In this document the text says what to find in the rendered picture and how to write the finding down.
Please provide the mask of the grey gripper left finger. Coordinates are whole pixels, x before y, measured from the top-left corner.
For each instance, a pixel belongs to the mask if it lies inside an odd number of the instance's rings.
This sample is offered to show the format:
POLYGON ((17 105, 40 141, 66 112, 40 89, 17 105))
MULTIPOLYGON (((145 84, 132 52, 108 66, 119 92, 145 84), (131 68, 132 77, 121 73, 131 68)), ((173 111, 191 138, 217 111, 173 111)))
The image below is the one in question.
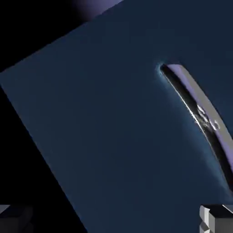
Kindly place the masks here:
POLYGON ((0 205, 0 233, 34 233, 33 207, 0 205))

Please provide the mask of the dark blue drawer front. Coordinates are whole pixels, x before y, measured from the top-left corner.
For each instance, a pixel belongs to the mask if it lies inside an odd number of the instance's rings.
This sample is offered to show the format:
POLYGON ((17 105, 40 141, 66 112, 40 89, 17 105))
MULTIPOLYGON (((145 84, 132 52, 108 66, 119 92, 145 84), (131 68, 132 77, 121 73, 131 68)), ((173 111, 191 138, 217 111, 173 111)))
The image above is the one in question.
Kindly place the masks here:
POLYGON ((233 0, 124 0, 0 74, 88 233, 199 233, 201 204, 233 204, 162 63, 233 136, 233 0))

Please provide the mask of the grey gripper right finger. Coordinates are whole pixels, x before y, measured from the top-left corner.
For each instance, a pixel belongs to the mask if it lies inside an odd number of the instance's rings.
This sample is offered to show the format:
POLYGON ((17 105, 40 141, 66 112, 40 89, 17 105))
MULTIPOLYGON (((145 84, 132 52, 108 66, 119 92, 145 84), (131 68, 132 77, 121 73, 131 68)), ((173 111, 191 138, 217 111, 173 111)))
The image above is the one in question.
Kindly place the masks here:
POLYGON ((201 205, 199 233, 233 233, 233 205, 201 205))

